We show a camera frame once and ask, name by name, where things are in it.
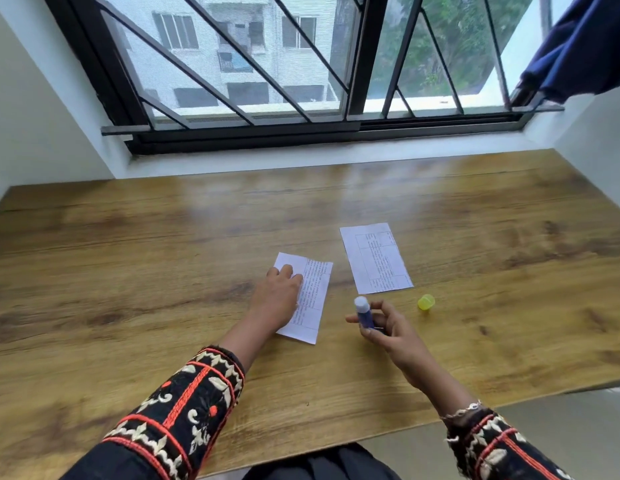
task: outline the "person's left hand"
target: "person's left hand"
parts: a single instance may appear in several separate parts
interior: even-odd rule
[[[293,269],[289,264],[283,266],[281,272],[271,267],[266,278],[258,282],[252,295],[248,317],[266,324],[272,333],[286,325],[297,309],[297,298],[304,277],[292,274]]]

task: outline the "hand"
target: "hand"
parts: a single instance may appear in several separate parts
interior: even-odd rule
[[[252,295],[247,316],[264,323],[272,333],[288,324],[297,309],[297,298],[304,277],[292,274],[293,269],[289,264],[283,266],[281,272],[271,267],[266,278],[258,282]]]
[[[385,328],[388,335],[372,328],[359,327],[361,335],[373,344],[383,347],[396,365],[414,387],[424,390],[424,374],[436,364],[427,350],[426,344],[410,322],[388,301],[370,303],[374,323]],[[349,323],[358,323],[357,315],[346,317]]]

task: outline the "white building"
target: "white building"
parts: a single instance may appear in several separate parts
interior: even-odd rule
[[[277,113],[294,111],[183,0],[108,1],[245,111],[263,112],[263,106],[260,111],[250,110],[250,105],[263,104]],[[304,109],[338,108],[340,86],[274,0],[198,1]],[[345,77],[355,10],[352,1],[282,1],[334,70]],[[119,27],[141,84],[150,94],[181,114],[232,114],[136,35]]]

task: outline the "paper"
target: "paper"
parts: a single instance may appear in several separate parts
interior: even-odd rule
[[[387,223],[342,227],[341,237],[359,294],[413,287]]]
[[[277,333],[309,344],[316,344],[332,263],[279,253],[274,267],[281,270],[286,264],[292,266],[294,274],[303,274],[304,282],[299,291],[297,311],[292,315],[290,323],[279,329]]]

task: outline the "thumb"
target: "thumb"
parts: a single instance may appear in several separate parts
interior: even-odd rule
[[[360,327],[361,335],[368,339],[373,344],[383,347],[385,350],[389,350],[392,347],[392,337],[388,337],[385,333],[382,333],[374,328]]]

